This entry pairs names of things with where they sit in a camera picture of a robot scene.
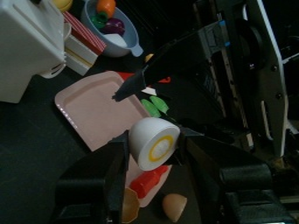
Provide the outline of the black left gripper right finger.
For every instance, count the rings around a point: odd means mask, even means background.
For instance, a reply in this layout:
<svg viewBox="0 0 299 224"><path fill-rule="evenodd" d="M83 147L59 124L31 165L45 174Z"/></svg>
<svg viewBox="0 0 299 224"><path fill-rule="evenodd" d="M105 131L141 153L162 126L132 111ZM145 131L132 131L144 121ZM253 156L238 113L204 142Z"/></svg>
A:
<svg viewBox="0 0 299 224"><path fill-rule="evenodd" d="M258 158L188 128L178 155L190 172L201 224L296 224Z"/></svg>

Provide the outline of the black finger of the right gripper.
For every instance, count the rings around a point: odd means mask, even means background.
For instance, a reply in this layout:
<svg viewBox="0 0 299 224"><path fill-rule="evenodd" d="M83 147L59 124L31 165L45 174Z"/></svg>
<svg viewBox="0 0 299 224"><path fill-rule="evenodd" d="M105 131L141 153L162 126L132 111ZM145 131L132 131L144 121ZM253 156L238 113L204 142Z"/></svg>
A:
<svg viewBox="0 0 299 224"><path fill-rule="evenodd" d="M136 73L117 72L117 74L124 80L124 83L121 84L118 90L114 92L112 99L116 102L120 102L126 97L145 89L145 78L141 71L137 71Z"/></svg>

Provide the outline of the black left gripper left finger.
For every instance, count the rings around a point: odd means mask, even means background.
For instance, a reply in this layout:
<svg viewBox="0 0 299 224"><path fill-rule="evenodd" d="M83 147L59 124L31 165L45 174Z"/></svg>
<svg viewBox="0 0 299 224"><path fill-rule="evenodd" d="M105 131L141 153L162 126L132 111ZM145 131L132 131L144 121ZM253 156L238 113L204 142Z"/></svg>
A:
<svg viewBox="0 0 299 224"><path fill-rule="evenodd" d="M121 224L128 169L128 131L61 174L51 224Z"/></svg>

